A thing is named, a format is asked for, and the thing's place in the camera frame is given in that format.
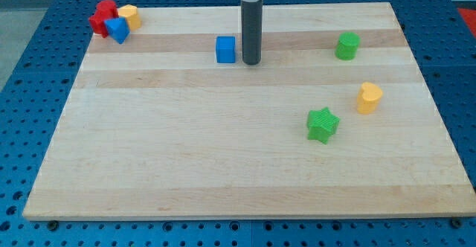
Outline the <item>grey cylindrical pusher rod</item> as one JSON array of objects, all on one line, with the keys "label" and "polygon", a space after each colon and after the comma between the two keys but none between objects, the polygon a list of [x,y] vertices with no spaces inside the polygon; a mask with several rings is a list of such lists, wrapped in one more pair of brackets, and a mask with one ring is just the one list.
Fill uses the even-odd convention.
[{"label": "grey cylindrical pusher rod", "polygon": [[261,60],[263,0],[241,2],[242,61],[257,65]]}]

